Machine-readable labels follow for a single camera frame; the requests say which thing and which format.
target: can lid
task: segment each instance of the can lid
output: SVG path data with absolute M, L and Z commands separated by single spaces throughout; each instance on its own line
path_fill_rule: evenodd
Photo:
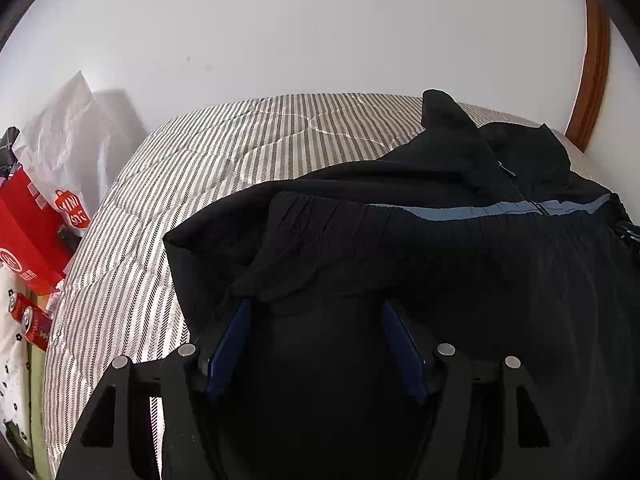
M 15 300 L 18 299 L 18 295 L 12 288 L 9 289 L 9 314 L 14 310 Z
M 29 331 L 29 328 L 31 327 L 31 319 L 33 319 L 33 307 L 28 306 L 22 315 L 22 328 L 24 329 L 24 333 Z

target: red paper bag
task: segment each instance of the red paper bag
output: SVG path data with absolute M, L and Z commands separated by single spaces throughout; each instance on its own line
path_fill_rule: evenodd
M 40 296 L 57 291 L 71 259 L 58 238 L 62 225 L 22 169 L 0 189 L 0 261 Z

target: zipper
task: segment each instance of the zipper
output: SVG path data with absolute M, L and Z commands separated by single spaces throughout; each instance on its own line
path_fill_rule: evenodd
M 531 202 L 535 208 L 540 211 L 540 214 L 544 215 L 544 216 L 549 216 L 549 212 L 543 207 L 542 204 L 538 203 L 538 202 L 534 202 L 533 200 L 528 200 L 523 193 L 521 192 L 520 188 L 518 186 L 516 186 L 516 183 L 513 181 L 514 178 L 517 178 L 518 176 L 513 173 L 513 171 L 509 170 L 508 168 L 505 167 L 505 165 L 503 163 L 501 163 L 500 161 L 498 161 L 498 166 L 500 166 L 500 169 L 503 170 L 507 175 L 509 175 L 508 181 L 509 184 L 511 184 L 511 187 L 513 187 L 513 189 L 515 190 L 515 192 L 518 194 L 518 196 L 524 200 L 524 202 Z

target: blue-gray stripe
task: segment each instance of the blue-gray stripe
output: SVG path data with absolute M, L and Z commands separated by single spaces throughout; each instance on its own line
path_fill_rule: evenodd
M 593 213 L 604 203 L 609 201 L 609 193 L 588 204 L 578 204 L 575 202 L 558 202 L 558 200 L 548 200 L 540 205 L 550 215 L 566 215 L 575 211 L 586 211 Z M 498 202 L 487 207 L 451 207 L 451 208 L 431 208 L 431 207 L 410 207 L 389 204 L 372 204 L 378 207 L 399 207 L 416 215 L 419 218 L 433 221 L 463 220 L 467 218 L 480 218 L 482 216 L 496 215 L 521 215 L 524 213 L 537 213 L 540 211 L 531 202 Z

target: red logo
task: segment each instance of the red logo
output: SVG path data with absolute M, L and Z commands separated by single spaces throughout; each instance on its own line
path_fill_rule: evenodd
M 70 191 L 62 192 L 59 189 L 56 190 L 56 195 L 58 196 L 56 199 L 56 206 L 58 206 L 59 209 L 62 209 L 62 211 L 67 212 L 73 227 L 77 227 L 79 229 L 89 227 L 89 217 L 84 212 L 84 209 L 82 209 L 82 204 L 80 203 L 80 199 L 77 195 Z
M 13 256 L 7 249 L 0 248 L 0 260 L 2 260 L 13 272 L 17 272 L 18 274 L 22 272 L 22 266 L 18 261 L 18 258 Z

